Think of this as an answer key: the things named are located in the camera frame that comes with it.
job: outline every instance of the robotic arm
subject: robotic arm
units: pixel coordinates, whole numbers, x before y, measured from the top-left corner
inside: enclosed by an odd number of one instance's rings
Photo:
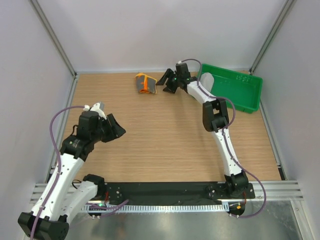
[[[226,189],[230,196],[241,195],[248,188],[249,181],[246,173],[235,163],[239,160],[231,142],[229,129],[226,128],[229,123],[226,100],[215,97],[197,82],[196,77],[191,77],[186,63],[177,63],[175,67],[175,72],[168,68],[157,85],[164,85],[166,82],[163,91],[172,94],[180,87],[202,105],[203,126],[212,134],[222,157]]]
[[[66,198],[75,175],[89,153],[93,151],[95,143],[100,141],[107,143],[126,133],[114,116],[112,114],[106,116],[103,109],[102,102],[96,103],[91,108],[86,105],[84,112],[79,117],[78,125],[73,126],[73,132],[63,141],[60,149],[60,173],[58,173],[57,165],[52,175],[59,174],[58,179],[51,177],[31,212],[22,212],[18,219],[19,225],[27,236],[30,237],[36,216],[39,214],[35,239],[65,239],[69,224],[81,208],[91,199],[99,199],[106,193],[104,178],[89,174],[83,178],[78,189]]]

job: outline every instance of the green plastic tray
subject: green plastic tray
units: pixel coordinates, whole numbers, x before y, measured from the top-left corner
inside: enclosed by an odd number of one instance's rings
[[[262,78],[237,71],[202,64],[202,74],[211,73],[214,77],[211,93],[230,99],[235,109],[253,113],[259,109]]]

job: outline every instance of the folded cloth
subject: folded cloth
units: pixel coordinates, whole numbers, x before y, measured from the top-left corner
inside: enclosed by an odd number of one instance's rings
[[[138,89],[139,93],[142,93],[142,94],[157,93],[157,89],[156,89],[156,83],[158,81],[157,79],[141,72],[135,76],[135,80],[136,80],[136,88]]]

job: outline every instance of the purple cable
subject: purple cable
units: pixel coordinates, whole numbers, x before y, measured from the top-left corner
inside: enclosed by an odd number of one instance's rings
[[[126,205],[128,202],[129,202],[129,200],[125,200],[124,202],[120,203],[119,205],[117,205],[117,206],[112,206],[112,207],[98,206],[98,205],[95,205],[95,204],[93,204],[93,203],[87,203],[87,205],[93,206],[93,207],[95,207],[96,209],[104,209],[104,210],[114,209],[113,211],[108,212],[107,214],[102,215],[102,216],[100,217],[100,218],[105,218],[105,217],[108,217],[108,216],[111,216],[111,215],[115,214],[119,209],[121,209],[121,208],[122,208],[124,205]],[[87,220],[90,220],[90,219],[91,219],[91,218],[84,219],[84,220],[78,222],[77,224],[71,226],[70,229],[73,229],[74,227],[78,226],[79,224],[82,224],[83,222],[85,222],[85,221],[87,221]]]
[[[60,111],[58,111],[54,116],[53,118],[51,119],[51,122],[50,122],[50,126],[49,126],[49,131],[50,131],[50,137],[51,137],[51,141],[52,141],[52,144],[53,144],[53,147],[54,147],[54,151],[56,153],[56,157],[57,157],[57,167],[58,167],[58,170],[57,170],[57,174],[55,175],[55,179],[54,179],[54,182],[48,192],[48,194],[46,195],[46,197],[44,198],[41,206],[39,207],[39,211],[34,219],[34,222],[33,222],[33,225],[32,225],[32,229],[31,229],[31,233],[30,233],[30,240],[33,240],[34,239],[34,236],[35,236],[35,232],[36,232],[36,226],[37,226],[37,223],[38,223],[38,220],[39,220],[39,217],[40,217],[40,214],[42,212],[42,210],[44,209],[50,195],[52,194],[52,192],[54,191],[56,185],[57,185],[57,182],[59,180],[59,176],[60,176],[60,171],[61,171],[61,158],[60,158],[60,152],[58,150],[58,147],[57,147],[57,144],[56,144],[56,141],[55,141],[55,137],[54,137],[54,133],[53,133],[53,130],[52,130],[52,127],[53,127],[53,124],[54,124],[54,121],[55,119],[57,118],[57,116],[61,113],[63,113],[64,111],[67,111],[69,109],[76,109],[76,108],[84,108],[84,106],[69,106],[69,107],[66,107]]]
[[[200,77],[201,77],[201,74],[202,74],[202,63],[201,63],[199,60],[194,59],[194,58],[188,58],[188,59],[185,59],[185,60],[183,60],[183,61],[181,61],[181,62],[183,63],[183,62],[186,62],[186,61],[196,61],[196,62],[198,62],[198,63],[200,64],[199,72],[198,72],[198,74],[197,74],[196,84],[197,84],[199,90],[200,90],[205,96],[207,96],[207,97],[209,97],[209,98],[212,98],[212,99],[224,99],[224,100],[228,101],[228,102],[231,104],[231,106],[232,106],[232,111],[233,111],[232,119],[231,119],[231,121],[230,121],[226,126],[224,126],[224,127],[222,128],[222,135],[223,135],[223,139],[224,139],[224,142],[225,142],[226,149],[227,149],[227,151],[228,151],[231,159],[234,161],[234,163],[235,163],[239,168],[241,168],[244,172],[248,173],[251,177],[253,177],[253,178],[260,184],[260,186],[261,186],[261,188],[262,188],[262,191],[263,191],[263,197],[264,197],[264,199],[263,199],[263,204],[262,204],[261,208],[260,208],[257,212],[255,212],[255,213],[253,213],[253,214],[250,214],[250,215],[246,215],[246,216],[237,216],[237,215],[234,215],[234,214],[231,214],[231,216],[236,217],[236,218],[241,218],[241,219],[248,219],[248,218],[255,217],[255,216],[257,216],[259,213],[261,213],[261,212],[263,211],[263,209],[266,207],[266,204],[267,204],[267,193],[266,193],[266,189],[265,189],[264,185],[262,184],[262,182],[261,182],[255,175],[253,175],[251,172],[247,171],[243,166],[241,166],[241,164],[235,159],[235,157],[232,155],[232,153],[231,153],[231,151],[230,151],[230,148],[229,148],[229,145],[228,145],[228,140],[227,140],[227,137],[226,137],[226,134],[225,134],[225,129],[227,129],[227,128],[234,122],[234,120],[235,120],[235,118],[236,118],[236,108],[235,108],[235,105],[233,104],[233,102],[232,102],[230,99],[228,99],[228,98],[226,98],[226,97],[223,97],[223,96],[212,96],[212,95],[207,94],[207,92],[206,92],[206,91],[201,87],[201,85],[200,85]]]

